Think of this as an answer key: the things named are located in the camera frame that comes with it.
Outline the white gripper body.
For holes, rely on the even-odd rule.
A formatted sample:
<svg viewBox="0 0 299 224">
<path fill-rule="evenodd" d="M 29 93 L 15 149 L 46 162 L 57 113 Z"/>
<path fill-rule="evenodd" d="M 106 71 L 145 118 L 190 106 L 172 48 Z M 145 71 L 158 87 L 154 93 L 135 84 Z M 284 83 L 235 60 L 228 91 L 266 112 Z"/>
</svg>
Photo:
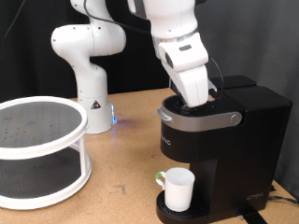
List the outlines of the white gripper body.
<svg viewBox="0 0 299 224">
<path fill-rule="evenodd" d="M 203 105 L 208 99 L 208 78 L 206 63 L 208 59 L 195 63 L 170 66 L 162 62 L 164 69 L 176 85 L 189 107 Z"/>
</svg>

